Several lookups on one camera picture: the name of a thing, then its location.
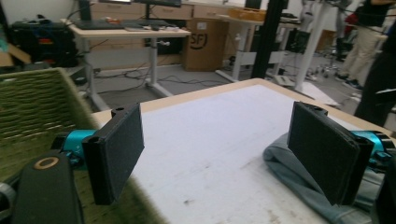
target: white table surface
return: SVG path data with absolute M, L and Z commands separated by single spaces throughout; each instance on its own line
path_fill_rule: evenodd
M 379 130 L 262 79 L 142 104 L 145 149 L 133 171 L 169 223 L 326 223 L 269 171 L 264 149 L 289 129 L 294 100 L 349 130 Z M 109 119 L 109 112 L 95 115 Z

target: black pole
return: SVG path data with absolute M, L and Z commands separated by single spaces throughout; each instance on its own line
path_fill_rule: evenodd
M 79 18 L 82 21 L 91 21 L 91 2 L 88 0 L 78 0 Z
M 268 3 L 267 14 L 265 15 L 263 26 L 260 27 L 261 37 L 251 73 L 252 78 L 265 78 L 268 62 L 276 40 L 277 26 L 280 22 L 284 2 L 284 0 L 270 0 Z
M 146 4 L 146 20 L 149 20 L 149 13 L 150 13 L 150 8 L 149 8 L 149 4 Z

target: person's leg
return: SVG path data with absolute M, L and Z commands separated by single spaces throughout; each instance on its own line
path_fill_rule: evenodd
M 356 55 L 357 58 L 355 63 L 349 68 L 349 80 L 358 79 L 358 75 L 362 68 L 373 58 L 375 54 L 375 44 L 378 41 L 376 37 L 379 34 L 378 32 L 363 27 L 359 27 L 358 30 L 357 44 L 359 50 Z
M 396 56 L 382 52 L 373 63 L 364 85 L 361 102 L 355 116 L 378 126 L 384 126 L 394 104 L 378 105 L 375 93 L 396 89 Z

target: gray cloth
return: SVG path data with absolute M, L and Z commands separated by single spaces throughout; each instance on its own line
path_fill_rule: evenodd
M 287 140 L 288 134 L 285 133 L 262 154 L 265 163 L 283 184 L 331 223 L 372 223 L 370 211 L 382 183 L 382 175 L 366 170 L 355 203 L 331 206 L 318 184 L 288 148 Z

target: cardboard box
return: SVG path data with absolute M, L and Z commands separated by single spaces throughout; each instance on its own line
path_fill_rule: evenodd
M 222 67 L 229 23 L 210 19 L 187 21 L 191 35 L 183 45 L 181 64 L 186 71 L 212 72 Z
M 7 47 L 7 52 L 3 52 L 2 50 L 0 50 L 0 67 L 14 65 L 11 57 L 15 57 L 24 63 L 32 62 L 29 54 L 9 43 L 7 44 Z

